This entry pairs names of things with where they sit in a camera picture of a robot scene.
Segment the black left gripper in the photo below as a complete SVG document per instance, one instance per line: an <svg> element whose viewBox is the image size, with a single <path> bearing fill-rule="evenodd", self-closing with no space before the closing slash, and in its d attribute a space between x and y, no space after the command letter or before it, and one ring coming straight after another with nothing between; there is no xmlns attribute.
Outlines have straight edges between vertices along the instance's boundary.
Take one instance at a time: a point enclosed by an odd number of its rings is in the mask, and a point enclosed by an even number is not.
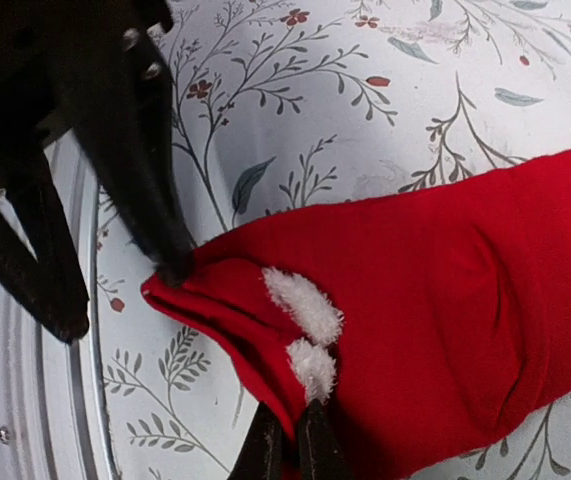
<svg viewBox="0 0 571 480"><path fill-rule="evenodd" d="M136 245L177 287L193 248L174 182L164 1L0 1L0 163L73 132Z"/></svg>

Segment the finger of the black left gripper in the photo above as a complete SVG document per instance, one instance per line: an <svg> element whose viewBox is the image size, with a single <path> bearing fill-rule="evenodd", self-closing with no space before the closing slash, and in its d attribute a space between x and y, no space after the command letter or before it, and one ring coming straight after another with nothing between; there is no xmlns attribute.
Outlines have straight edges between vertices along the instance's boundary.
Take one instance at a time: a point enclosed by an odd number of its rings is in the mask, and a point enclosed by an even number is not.
<svg viewBox="0 0 571 480"><path fill-rule="evenodd" d="M0 284L63 343L89 330L89 297L49 162L0 152Z"/></svg>

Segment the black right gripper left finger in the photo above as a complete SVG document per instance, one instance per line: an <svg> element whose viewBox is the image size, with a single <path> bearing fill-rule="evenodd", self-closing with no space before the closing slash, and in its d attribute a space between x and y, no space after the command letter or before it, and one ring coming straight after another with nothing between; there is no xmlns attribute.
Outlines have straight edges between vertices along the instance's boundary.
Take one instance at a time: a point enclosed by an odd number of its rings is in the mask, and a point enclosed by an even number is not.
<svg viewBox="0 0 571 480"><path fill-rule="evenodd" d="M283 429L265 403L260 403L229 480L281 480Z"/></svg>

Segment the red sock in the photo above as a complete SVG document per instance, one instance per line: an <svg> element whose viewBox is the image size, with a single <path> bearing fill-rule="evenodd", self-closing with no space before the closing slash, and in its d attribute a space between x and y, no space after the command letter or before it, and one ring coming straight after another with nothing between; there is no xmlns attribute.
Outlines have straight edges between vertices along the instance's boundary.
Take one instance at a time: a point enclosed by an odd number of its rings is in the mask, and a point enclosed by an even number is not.
<svg viewBox="0 0 571 480"><path fill-rule="evenodd" d="M230 356L288 440L319 400L357 478L407 477L571 391L571 150L271 215L141 292Z"/></svg>

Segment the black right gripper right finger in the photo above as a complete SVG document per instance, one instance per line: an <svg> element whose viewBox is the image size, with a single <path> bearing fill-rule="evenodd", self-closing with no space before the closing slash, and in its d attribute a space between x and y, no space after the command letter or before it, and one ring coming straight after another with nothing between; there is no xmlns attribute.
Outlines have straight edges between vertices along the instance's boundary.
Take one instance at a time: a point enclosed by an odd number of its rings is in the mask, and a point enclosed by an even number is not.
<svg viewBox="0 0 571 480"><path fill-rule="evenodd" d="M319 400L307 406L298 422L297 438L303 480L353 480Z"/></svg>

